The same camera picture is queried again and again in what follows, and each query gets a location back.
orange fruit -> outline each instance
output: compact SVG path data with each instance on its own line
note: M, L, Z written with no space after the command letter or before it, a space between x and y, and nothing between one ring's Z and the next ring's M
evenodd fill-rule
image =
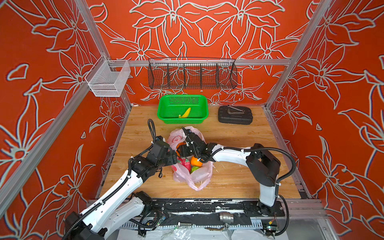
M203 166L203 163L197 160L197 158L195 157L192 157L190 162L192 166L197 166L197 167Z

orange wallpaper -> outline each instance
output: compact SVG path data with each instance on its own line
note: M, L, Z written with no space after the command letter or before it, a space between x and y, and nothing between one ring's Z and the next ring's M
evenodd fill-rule
M0 187L100 57L73 0L0 3ZM1 239L59 239L93 199L126 115L91 92L0 220Z
M89 92L0 220L0 237L61 239L64 219L94 199L127 109Z
M318 2L87 0L112 59L128 60L289 58ZM282 66L241 67L236 89L196 92L149 89L147 69L135 67L126 91L131 102L141 105L156 105L164 94L181 93L204 94L210 104L263 104L282 70Z
M334 1L272 108L340 239L384 238L383 14Z

plastic bag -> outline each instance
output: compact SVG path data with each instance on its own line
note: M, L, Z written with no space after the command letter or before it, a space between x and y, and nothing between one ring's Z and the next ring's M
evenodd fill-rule
M197 128L189 126L185 127L185 129L190 129L194 134L198 135L205 142L203 134ZM167 143L173 150L176 150L177 145L181 142L184 142L185 138L186 135L184 131L182 129L177 129L170 133ZM209 161L208 163L204 163L201 168L195 170L191 174L189 173L188 169L181 163L172 165L172 168L174 170L173 179L176 182L186 182L192 189L200 191L211 181L213 162ZM195 183L201 181L203 181L201 185L196 187Z
M173 230L173 240L191 240L192 227L176 227Z

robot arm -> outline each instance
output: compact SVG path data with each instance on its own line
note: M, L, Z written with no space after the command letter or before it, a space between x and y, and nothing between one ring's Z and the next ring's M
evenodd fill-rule
M252 148L259 149L262 147L261 144L255 144ZM249 167L260 185L260 203L272 207L278 196L279 184L276 183L276 179L280 170L280 161L267 150L256 154L254 152L224 149L224 146L218 144L213 147L212 152L218 149L222 150L218 151L212 157L212 160L215 162L232 162Z
M95 203L84 209L80 215L73 212L67 217L65 220L67 231L63 239L70 237L70 239L101 240L103 237L107 238L127 220L140 224L132 218L149 212L152 199L147 194L139 192L128 203L118 209L117 207L150 176L160 171L160 177L163 166L177 163L176 152L170 148L163 137L155 137L153 122L152 128L153 131L150 127L153 144L129 160L128 170ZM203 163L227 161L248 166L260 183L258 202L260 213L270 214L270 208L275 204L278 196L279 182L295 171L295 161L287 152L273 147L263 147L261 144L246 148L224 147L216 143L206 144L199 136L184 128L183 130L186 144L178 147L177 152L180 156L194 155ZM277 178L280 161L269 150L286 154L293 161L292 169L280 178ZM142 155L147 151L147 156L143 157Z
M67 217L65 220L67 231L63 239L70 237L70 239L101 240L103 237L107 238L127 220L141 213L147 214L152 199L144 192L135 194L119 209L117 207L150 176L155 175L157 171L161 172L163 166L176 163L176 152L164 142L163 137L154 137L153 144L129 160L128 170L102 197L84 209L80 215L73 212Z

green fruit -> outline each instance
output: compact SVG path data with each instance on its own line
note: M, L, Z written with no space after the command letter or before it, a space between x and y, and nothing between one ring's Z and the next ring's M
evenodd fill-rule
M193 173L194 171L196 171L197 169L199 169L200 167L198 167L198 166L193 166L192 168L191 168L191 173Z

